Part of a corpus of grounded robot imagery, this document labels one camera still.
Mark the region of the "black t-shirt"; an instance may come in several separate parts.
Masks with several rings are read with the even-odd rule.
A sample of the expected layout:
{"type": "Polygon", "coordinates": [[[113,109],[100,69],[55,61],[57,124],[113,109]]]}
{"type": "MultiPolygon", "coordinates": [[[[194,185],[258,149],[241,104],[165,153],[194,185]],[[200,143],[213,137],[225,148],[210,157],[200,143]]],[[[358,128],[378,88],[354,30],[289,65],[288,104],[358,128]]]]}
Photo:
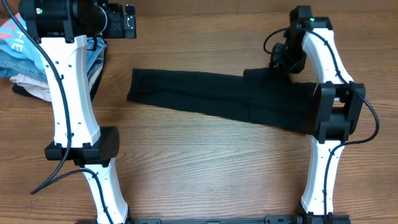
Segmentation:
{"type": "Polygon", "coordinates": [[[135,68],[127,100],[305,134],[315,88],[271,68],[246,69],[241,76],[135,68]]]}

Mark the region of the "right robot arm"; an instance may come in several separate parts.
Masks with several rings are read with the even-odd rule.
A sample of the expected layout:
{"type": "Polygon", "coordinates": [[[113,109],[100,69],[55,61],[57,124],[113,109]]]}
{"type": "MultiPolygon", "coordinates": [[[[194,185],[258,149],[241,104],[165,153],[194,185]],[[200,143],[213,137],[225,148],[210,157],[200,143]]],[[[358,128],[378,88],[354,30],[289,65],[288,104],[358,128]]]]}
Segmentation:
{"type": "Polygon", "coordinates": [[[268,215],[265,223],[349,223],[347,215],[334,215],[333,188],[340,156],[354,133],[366,94],[355,83],[338,55],[328,17],[315,17],[310,6],[297,6],[290,25],[281,31],[285,43],[269,52],[269,66],[284,73],[300,73],[311,61],[317,81],[305,129],[312,137],[307,184],[296,215],[268,215]]]}

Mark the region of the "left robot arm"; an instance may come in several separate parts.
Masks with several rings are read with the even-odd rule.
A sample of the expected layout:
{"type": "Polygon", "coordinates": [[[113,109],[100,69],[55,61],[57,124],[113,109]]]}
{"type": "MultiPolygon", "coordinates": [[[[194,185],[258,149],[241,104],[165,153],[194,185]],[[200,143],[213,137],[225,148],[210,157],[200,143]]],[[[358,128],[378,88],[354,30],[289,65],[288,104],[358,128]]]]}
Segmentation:
{"type": "Polygon", "coordinates": [[[119,131],[100,126],[91,104],[88,39],[133,39],[136,9],[107,1],[21,1],[27,36],[38,48],[50,89],[55,134],[50,161],[72,160],[87,179],[97,223],[131,223],[116,173],[119,131]]]}

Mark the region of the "folded blue jeans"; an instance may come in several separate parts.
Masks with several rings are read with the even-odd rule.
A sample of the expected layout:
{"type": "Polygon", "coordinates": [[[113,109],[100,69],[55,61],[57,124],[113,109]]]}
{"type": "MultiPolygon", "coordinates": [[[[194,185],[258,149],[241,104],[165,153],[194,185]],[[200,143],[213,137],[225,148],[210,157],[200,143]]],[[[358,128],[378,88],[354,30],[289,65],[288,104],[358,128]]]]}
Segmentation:
{"type": "MultiPolygon", "coordinates": [[[[107,49],[107,43],[102,38],[97,38],[96,50],[94,48],[94,39],[87,38],[86,68],[87,76],[90,78],[94,71],[103,65],[104,54],[107,49]]],[[[35,46],[25,37],[21,42],[16,42],[13,49],[11,39],[1,39],[1,78],[13,77],[17,74],[23,74],[40,81],[46,81],[46,75],[40,54],[35,46]]]]}

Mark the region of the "light blue printed t-shirt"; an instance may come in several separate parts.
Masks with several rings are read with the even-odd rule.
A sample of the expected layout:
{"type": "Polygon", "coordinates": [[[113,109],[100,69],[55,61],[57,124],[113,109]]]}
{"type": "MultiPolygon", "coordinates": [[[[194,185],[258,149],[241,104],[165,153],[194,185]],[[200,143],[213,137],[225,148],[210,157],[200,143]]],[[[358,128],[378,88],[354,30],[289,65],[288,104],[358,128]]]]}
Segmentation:
{"type": "Polygon", "coordinates": [[[1,26],[1,65],[44,71],[40,52],[12,19],[1,26]]]}

